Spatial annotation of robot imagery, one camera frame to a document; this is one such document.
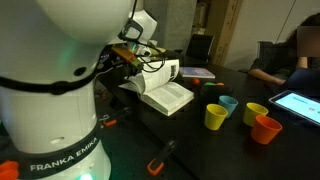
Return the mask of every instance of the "red object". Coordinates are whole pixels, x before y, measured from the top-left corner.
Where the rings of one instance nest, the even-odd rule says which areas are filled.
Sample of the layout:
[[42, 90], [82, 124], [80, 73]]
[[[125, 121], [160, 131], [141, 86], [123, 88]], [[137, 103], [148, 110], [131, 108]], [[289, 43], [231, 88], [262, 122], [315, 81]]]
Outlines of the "red object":
[[114, 124], [116, 124], [117, 123], [117, 120], [111, 120], [111, 121], [108, 121], [108, 122], [103, 122], [103, 124], [106, 126], [106, 127], [109, 127], [109, 126], [112, 126], [112, 125], [114, 125]]
[[19, 176], [19, 164], [15, 161], [6, 161], [0, 165], [0, 179], [16, 180]]
[[152, 169], [152, 168], [151, 168], [151, 165], [152, 165], [153, 161], [154, 161], [154, 160], [152, 160], [152, 161], [148, 164], [147, 168], [148, 168], [148, 171], [149, 171], [149, 173], [150, 173], [151, 175], [156, 176], [156, 175], [161, 171], [161, 169], [163, 168], [164, 163], [162, 162], [156, 169]]
[[193, 85], [198, 85], [200, 83], [200, 80], [198, 78], [193, 78], [192, 84]]
[[257, 116], [252, 130], [251, 137], [260, 144], [269, 142], [281, 131], [282, 126], [276, 120], [267, 116]]

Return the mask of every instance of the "tablet screen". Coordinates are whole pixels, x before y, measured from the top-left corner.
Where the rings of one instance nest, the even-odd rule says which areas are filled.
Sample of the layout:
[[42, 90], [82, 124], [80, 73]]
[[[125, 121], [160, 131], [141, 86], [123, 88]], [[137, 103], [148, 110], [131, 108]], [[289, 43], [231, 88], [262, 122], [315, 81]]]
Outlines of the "tablet screen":
[[276, 100], [275, 103], [320, 124], [319, 102], [310, 100], [295, 93], [290, 93]]

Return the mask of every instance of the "cup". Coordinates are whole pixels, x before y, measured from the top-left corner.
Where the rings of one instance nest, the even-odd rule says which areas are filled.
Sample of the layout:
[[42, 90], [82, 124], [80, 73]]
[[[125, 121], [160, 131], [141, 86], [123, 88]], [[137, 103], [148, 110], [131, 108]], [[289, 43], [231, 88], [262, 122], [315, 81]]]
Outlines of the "cup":
[[234, 109], [237, 107], [238, 101], [230, 96], [220, 96], [218, 104], [228, 111], [228, 115], [226, 118], [229, 118]]
[[257, 103], [247, 103], [246, 109], [244, 111], [243, 122], [248, 126], [253, 126], [253, 122], [258, 115], [266, 116], [268, 114], [268, 109]]
[[257, 116], [251, 130], [251, 138], [260, 144], [269, 142], [282, 130], [282, 126], [276, 120], [267, 116]]
[[204, 124], [210, 130], [218, 130], [227, 114], [228, 111], [224, 107], [218, 104], [208, 104]]

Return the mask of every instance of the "blue cup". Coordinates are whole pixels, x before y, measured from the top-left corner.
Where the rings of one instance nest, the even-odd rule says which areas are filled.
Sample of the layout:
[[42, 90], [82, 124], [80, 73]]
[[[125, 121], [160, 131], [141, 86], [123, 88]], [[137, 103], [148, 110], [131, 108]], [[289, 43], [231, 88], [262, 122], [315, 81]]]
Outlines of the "blue cup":
[[220, 96], [218, 104], [228, 111], [228, 115], [226, 118], [229, 118], [233, 111], [236, 109], [238, 101], [230, 96]]

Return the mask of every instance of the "green light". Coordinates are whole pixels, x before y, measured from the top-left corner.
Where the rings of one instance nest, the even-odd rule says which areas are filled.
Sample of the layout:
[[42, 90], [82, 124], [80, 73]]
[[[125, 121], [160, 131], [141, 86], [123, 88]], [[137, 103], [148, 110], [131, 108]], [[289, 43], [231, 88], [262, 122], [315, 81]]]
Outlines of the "green light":
[[134, 50], [136, 49], [136, 47], [137, 47], [137, 44], [134, 44], [134, 45], [132, 46], [131, 50], [134, 51]]
[[72, 58], [74, 58], [79, 45], [74, 40], [69, 40], [64, 47], [62, 47], [62, 50], [58, 56], [57, 65], [59, 67], [59, 70], [61, 72], [64, 72], [67, 70], [67, 68], [70, 66], [70, 61]]
[[79, 180], [93, 180], [93, 178], [90, 174], [83, 174], [82, 176], [80, 176]]

